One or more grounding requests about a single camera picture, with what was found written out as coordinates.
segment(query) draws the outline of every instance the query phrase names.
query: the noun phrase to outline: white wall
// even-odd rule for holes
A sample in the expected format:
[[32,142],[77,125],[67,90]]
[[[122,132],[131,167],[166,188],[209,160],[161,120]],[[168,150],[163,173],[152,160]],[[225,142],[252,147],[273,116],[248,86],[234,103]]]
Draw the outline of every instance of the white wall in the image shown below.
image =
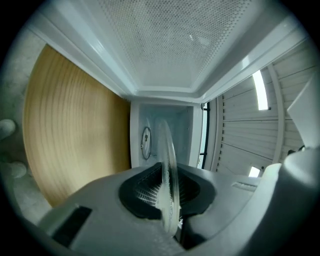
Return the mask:
[[265,170],[271,163],[282,163],[289,150],[297,151],[303,145],[287,109],[315,71],[315,56],[310,42],[305,41],[261,69],[270,110],[258,110],[252,76],[222,95],[223,106],[217,109],[217,116],[219,111],[223,115],[221,143],[212,160],[207,157],[206,169],[247,176],[252,166]]

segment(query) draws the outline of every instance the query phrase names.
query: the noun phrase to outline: ceiling light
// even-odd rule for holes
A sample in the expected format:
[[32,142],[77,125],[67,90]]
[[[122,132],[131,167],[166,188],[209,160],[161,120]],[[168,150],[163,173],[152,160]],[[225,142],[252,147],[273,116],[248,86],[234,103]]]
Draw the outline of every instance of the ceiling light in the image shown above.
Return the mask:
[[252,76],[254,80],[256,95],[258,98],[258,108],[259,110],[267,110],[269,107],[268,107],[266,88],[265,88],[264,80],[262,79],[260,70],[255,72]]
[[254,177],[257,178],[259,176],[260,170],[256,167],[251,167],[250,173],[249,173],[249,177]]

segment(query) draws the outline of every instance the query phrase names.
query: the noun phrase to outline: black slot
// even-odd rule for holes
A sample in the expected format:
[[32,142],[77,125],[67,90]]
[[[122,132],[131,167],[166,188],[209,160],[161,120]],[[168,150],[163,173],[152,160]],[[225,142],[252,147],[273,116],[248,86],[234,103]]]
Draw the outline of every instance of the black slot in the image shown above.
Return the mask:
[[90,208],[83,206],[78,207],[57,229],[52,238],[59,244],[69,247],[91,212],[92,209]]

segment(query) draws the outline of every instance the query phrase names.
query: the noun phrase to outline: perforated ceiling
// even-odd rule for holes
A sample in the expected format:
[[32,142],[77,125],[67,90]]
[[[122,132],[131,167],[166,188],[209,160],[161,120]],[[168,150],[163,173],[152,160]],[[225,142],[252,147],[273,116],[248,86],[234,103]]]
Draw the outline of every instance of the perforated ceiling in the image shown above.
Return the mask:
[[98,0],[136,84],[191,88],[251,0]]

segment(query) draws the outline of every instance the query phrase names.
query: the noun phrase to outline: wooden surface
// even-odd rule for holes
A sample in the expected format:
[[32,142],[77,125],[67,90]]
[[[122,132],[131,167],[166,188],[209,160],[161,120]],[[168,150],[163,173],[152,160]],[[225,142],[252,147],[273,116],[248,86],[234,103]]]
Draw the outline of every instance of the wooden surface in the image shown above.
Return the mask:
[[23,139],[52,206],[87,183],[130,168],[130,104],[46,45],[25,96]]

